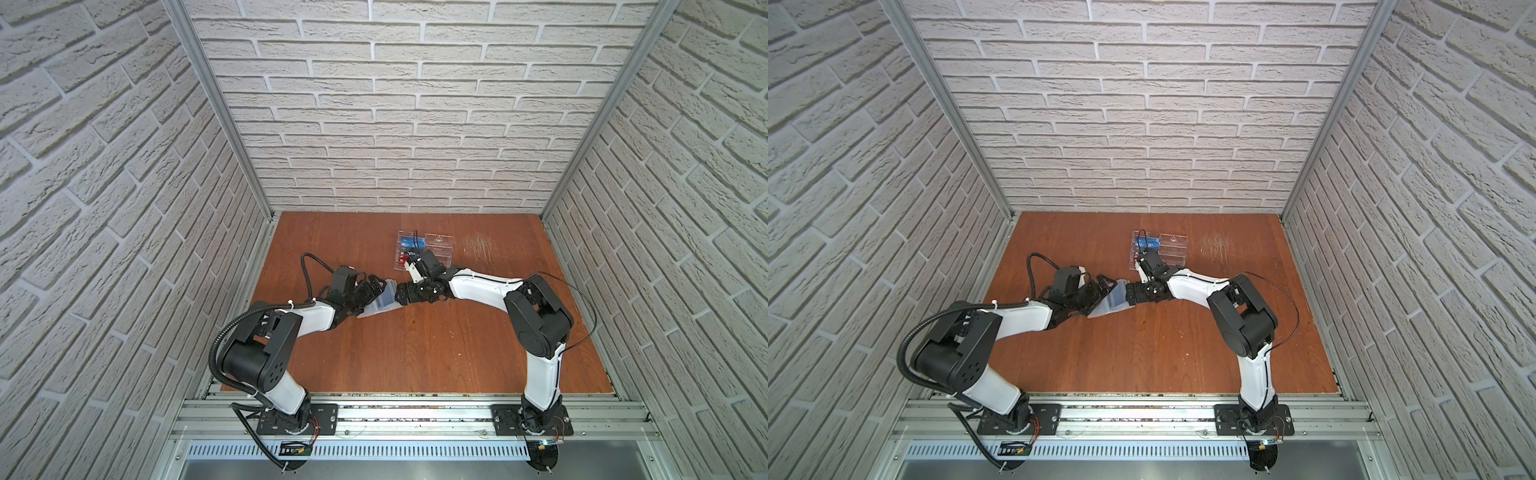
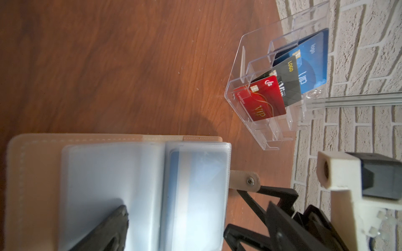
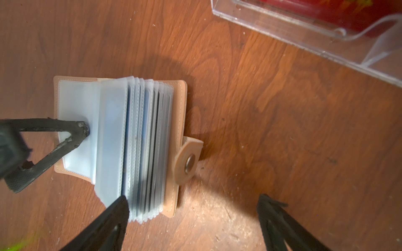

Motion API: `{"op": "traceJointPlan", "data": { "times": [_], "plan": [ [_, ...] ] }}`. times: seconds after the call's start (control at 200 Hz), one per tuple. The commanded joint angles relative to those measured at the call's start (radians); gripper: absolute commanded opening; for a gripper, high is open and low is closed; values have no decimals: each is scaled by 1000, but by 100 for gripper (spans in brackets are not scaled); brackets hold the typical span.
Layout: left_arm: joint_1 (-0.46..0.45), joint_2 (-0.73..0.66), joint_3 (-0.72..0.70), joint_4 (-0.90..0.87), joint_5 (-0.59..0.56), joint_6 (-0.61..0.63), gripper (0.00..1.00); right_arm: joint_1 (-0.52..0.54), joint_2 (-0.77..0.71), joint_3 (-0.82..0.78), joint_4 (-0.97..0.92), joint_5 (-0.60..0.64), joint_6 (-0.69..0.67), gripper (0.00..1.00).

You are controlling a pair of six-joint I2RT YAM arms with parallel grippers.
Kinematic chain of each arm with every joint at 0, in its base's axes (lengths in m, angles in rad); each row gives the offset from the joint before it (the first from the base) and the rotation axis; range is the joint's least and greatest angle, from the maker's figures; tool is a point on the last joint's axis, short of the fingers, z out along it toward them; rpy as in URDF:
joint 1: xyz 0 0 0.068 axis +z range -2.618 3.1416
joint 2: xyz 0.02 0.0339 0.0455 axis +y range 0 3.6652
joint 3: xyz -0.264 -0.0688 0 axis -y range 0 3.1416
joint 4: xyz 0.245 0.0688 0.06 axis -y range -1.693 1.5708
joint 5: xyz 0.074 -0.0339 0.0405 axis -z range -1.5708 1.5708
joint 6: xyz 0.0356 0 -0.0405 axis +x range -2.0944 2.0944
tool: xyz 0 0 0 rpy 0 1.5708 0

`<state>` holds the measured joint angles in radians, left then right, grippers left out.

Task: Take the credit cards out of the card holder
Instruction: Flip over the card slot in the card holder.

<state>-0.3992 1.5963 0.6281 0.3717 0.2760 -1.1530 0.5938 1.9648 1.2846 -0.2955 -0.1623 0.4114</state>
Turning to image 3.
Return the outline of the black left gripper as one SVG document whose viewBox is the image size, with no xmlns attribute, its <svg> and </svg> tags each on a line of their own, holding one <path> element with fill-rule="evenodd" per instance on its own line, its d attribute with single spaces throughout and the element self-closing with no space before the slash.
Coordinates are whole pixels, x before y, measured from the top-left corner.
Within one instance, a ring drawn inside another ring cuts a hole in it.
<svg viewBox="0 0 402 251">
<path fill-rule="evenodd" d="M 67 132 L 67 139 L 34 164 L 28 161 L 31 149 L 21 132 Z M 84 121 L 52 118 L 5 119 L 1 121 L 1 179 L 8 188 L 19 193 L 65 155 L 75 150 L 90 135 Z"/>
</svg>

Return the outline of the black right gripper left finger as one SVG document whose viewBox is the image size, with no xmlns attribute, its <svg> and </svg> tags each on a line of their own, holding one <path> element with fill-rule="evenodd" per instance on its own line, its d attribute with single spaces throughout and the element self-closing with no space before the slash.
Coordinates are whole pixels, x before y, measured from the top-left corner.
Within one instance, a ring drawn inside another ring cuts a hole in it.
<svg viewBox="0 0 402 251">
<path fill-rule="evenodd" d="M 125 196 L 120 196 L 62 250 L 120 251 L 128 218 L 128 201 Z"/>
</svg>

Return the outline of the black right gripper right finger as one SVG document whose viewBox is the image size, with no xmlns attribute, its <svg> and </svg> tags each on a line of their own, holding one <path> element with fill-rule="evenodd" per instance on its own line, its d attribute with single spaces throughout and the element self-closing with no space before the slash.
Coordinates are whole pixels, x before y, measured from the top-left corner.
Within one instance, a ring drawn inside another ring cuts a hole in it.
<svg viewBox="0 0 402 251">
<path fill-rule="evenodd" d="M 288 204 L 276 201 L 266 194 L 259 196 L 256 210 L 266 249 L 268 251 L 330 250 L 284 210 L 287 206 Z"/>
</svg>

